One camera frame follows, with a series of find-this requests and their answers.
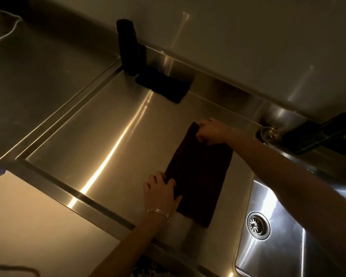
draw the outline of hand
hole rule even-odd
[[[173,188],[176,186],[175,180],[170,179],[167,184],[164,180],[166,176],[162,172],[157,172],[156,175],[150,175],[147,182],[143,183],[143,195],[145,198],[146,211],[148,209],[160,209],[169,214],[171,217],[178,208],[182,200],[182,196],[178,196],[174,200]],[[167,219],[159,213],[149,212],[147,215],[155,217],[159,220]]]
[[[226,136],[230,128],[224,123],[210,118],[200,123],[200,129],[196,133],[199,142],[207,141],[208,145],[221,144],[226,142]]]

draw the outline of person's right arm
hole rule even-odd
[[[220,121],[202,121],[199,141],[228,144],[283,207],[346,271],[346,200],[301,165]]]

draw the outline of white cable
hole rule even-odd
[[[15,28],[17,27],[18,22],[22,21],[23,19],[19,15],[15,15],[15,14],[7,12],[7,11],[0,10],[0,12],[1,13],[7,13],[7,14],[11,15],[12,17],[16,17],[17,18],[17,20],[14,23],[14,26],[13,26],[12,30],[9,33],[5,34],[4,36],[1,36],[0,37],[0,40],[1,40],[1,39],[4,39],[5,37],[9,36],[11,33],[13,33]]]

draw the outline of gold bracelet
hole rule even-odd
[[[147,213],[148,213],[148,212],[156,212],[156,213],[162,214],[164,217],[167,218],[168,223],[169,223],[169,214],[168,214],[168,213],[166,213],[166,212],[164,212],[164,211],[162,211],[162,210],[160,210],[160,209],[154,209],[154,208],[148,209]]]

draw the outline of sink drain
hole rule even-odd
[[[252,212],[247,216],[247,229],[253,237],[259,240],[267,239],[270,235],[270,224],[266,217],[259,212]]]

